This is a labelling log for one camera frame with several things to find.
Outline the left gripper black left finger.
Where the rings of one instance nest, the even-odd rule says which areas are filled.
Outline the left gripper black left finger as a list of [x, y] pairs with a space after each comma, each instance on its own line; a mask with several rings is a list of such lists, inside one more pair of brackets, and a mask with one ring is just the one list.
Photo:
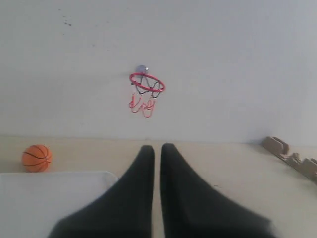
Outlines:
[[102, 196], [61, 219], [51, 238], [150, 238], [155, 154], [141, 147], [124, 175]]

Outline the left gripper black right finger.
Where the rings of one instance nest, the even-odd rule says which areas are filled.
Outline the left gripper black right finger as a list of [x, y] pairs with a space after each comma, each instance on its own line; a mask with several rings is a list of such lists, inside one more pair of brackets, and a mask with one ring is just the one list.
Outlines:
[[167, 238], [274, 238], [271, 221], [205, 182], [176, 146], [161, 149], [160, 198]]

